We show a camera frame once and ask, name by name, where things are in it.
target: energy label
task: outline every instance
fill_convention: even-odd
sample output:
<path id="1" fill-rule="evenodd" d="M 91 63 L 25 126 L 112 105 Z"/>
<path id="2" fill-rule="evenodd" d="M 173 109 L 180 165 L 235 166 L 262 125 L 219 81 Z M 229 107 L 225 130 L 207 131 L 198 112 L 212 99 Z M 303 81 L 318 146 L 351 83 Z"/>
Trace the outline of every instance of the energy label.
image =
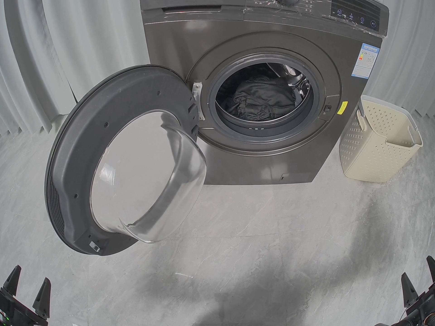
<path id="1" fill-rule="evenodd" d="M 352 76 L 368 79 L 379 54 L 379 47 L 363 43 Z"/>

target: open door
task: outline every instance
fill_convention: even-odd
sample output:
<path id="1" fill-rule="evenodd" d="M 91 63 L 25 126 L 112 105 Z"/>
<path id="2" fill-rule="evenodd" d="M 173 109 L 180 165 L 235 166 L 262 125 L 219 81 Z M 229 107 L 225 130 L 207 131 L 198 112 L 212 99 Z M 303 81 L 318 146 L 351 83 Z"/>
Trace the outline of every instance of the open door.
<path id="1" fill-rule="evenodd" d="M 46 207 L 58 236 L 110 255 L 170 235 L 205 180 L 192 92 L 169 69 L 138 66 L 96 85 L 52 147 Z"/>

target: yellow warning sticker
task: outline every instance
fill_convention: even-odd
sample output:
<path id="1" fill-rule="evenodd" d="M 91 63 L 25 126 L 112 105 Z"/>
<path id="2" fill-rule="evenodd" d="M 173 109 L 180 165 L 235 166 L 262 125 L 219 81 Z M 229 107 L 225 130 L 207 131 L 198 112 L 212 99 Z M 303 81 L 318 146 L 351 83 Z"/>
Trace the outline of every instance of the yellow warning sticker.
<path id="1" fill-rule="evenodd" d="M 343 112 L 346 110 L 346 106 L 348 105 L 348 101 L 344 101 L 341 103 L 340 110 L 338 110 L 337 114 L 342 115 Z"/>

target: basket handle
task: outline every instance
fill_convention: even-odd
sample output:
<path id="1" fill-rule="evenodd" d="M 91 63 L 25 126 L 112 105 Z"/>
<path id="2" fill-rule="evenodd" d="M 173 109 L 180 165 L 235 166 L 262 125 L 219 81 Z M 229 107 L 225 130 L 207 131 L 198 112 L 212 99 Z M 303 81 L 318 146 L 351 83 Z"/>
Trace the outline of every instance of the basket handle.
<path id="1" fill-rule="evenodd" d="M 367 130 L 367 124 L 365 123 L 364 118 L 362 118 L 361 111 L 359 109 L 356 110 L 356 117 L 358 118 L 358 122 L 362 131 L 365 132 Z"/>

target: transparent glass bowl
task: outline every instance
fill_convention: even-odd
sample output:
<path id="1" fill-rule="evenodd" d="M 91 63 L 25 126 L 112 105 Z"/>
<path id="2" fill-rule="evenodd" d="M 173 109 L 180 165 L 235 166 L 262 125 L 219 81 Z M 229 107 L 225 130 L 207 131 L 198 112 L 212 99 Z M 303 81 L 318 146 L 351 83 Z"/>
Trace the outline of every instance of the transparent glass bowl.
<path id="1" fill-rule="evenodd" d="M 166 111 L 128 123 L 106 148 L 90 193 L 96 223 L 158 242 L 184 221 L 204 184 L 205 157 Z"/>

